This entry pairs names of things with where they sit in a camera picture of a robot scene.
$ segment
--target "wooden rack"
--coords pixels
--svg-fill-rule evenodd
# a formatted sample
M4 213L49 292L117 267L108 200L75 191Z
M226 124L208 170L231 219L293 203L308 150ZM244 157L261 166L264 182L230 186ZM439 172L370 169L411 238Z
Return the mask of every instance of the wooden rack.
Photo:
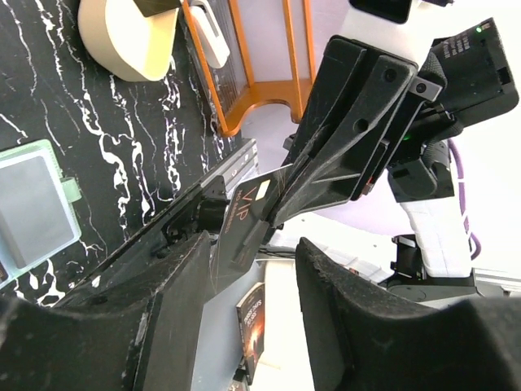
M219 131L223 137L235 136L240 131L240 126L243 123L244 118L251 110L271 103L281 103L287 105L291 110L291 119L293 122L300 122L304 114L304 108L308 101L311 86L313 85L315 79L316 70L313 52L311 6L309 4L309 0L301 0L304 13L304 26L306 30L309 76L306 78L301 78L299 75L294 28L291 15L291 1L296 0L282 0L287 49L289 52L291 64L291 80L255 81L252 62L250 60L247 47L247 40L245 38L243 23L241 21L238 0L228 0L231 18L234 23L234 31L237 37L237 42L239 44L239 52L244 67L244 73L246 74L247 84L227 112L224 112L221 106L219 96L217 94L217 89L212 78L212 73L210 72L208 63L204 56L203 47L201 45L199 35L197 34L197 30L190 13L190 5L188 4L188 1L182 2L182 9L185 15L186 23L195 44L197 56L203 70L204 79L208 84L211 99L215 104L217 117L220 122Z

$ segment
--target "black marble surface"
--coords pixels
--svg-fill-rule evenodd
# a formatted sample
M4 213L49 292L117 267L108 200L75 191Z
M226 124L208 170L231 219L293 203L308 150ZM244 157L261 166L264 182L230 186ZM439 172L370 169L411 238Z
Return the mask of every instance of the black marble surface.
M61 299L239 143L217 135L180 25L168 76L128 83L88 56L78 7L0 0L0 150L48 138L82 194L81 241L2 290L40 305Z

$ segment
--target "black bracket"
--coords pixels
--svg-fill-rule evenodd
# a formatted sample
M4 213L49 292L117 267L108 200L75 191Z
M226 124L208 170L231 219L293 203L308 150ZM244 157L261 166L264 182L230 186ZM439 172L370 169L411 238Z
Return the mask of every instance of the black bracket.
M0 389L190 391L209 257L203 233L75 305L0 298Z
M137 238L77 285L58 306L75 305L104 289L124 283L169 257L170 253L177 251L178 245L200 232L218 233L227 204L222 176L216 176L206 187L194 187Z
M521 389L521 301L427 308L351 273L307 239L296 248L296 278L316 390Z
M166 11L175 10L182 6L180 0L134 0L134 2L146 18Z
M446 142L431 143L422 155L390 164L387 171L398 203L454 196Z
M370 190L422 105L442 90L417 73L415 65L360 42L330 40L284 162L293 167L271 226Z
M454 0L425 0L426 2L429 2L430 4L434 4L436 6L440 7L446 7L449 4L453 4Z

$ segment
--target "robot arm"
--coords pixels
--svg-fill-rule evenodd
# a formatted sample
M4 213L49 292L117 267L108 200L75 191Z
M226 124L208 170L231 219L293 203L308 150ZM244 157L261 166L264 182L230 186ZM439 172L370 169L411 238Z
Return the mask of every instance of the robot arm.
M423 269L465 279L471 248L445 140L508 112L519 97L492 19L438 39L453 29L440 23L453 11L450 2L398 3L349 2L292 139L289 185L270 218L276 226L357 200L387 169Z

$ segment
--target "book cover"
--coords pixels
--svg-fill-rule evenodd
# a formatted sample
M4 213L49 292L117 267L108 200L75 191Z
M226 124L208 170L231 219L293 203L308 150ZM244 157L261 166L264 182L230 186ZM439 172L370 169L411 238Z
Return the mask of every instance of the book cover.
M237 304L237 315L239 317L239 328L243 340L247 383L251 385L257 363L259 362L262 352L264 352L264 283L256 283Z

